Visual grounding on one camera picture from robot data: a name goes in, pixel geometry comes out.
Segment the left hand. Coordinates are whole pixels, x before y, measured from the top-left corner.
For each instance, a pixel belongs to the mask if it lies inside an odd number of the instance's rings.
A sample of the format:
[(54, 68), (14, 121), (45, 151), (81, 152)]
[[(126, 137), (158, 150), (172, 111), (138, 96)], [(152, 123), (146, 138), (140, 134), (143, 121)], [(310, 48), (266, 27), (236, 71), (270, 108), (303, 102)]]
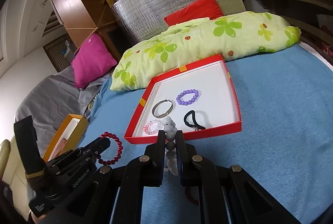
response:
[(28, 222), (29, 222), (29, 223), (32, 223), (32, 224), (39, 223), (39, 222), (42, 221), (46, 216), (47, 216), (47, 214), (43, 214), (43, 215), (40, 216), (40, 217), (36, 217), (36, 216), (34, 215), (33, 212), (30, 212), (30, 213), (29, 213)]

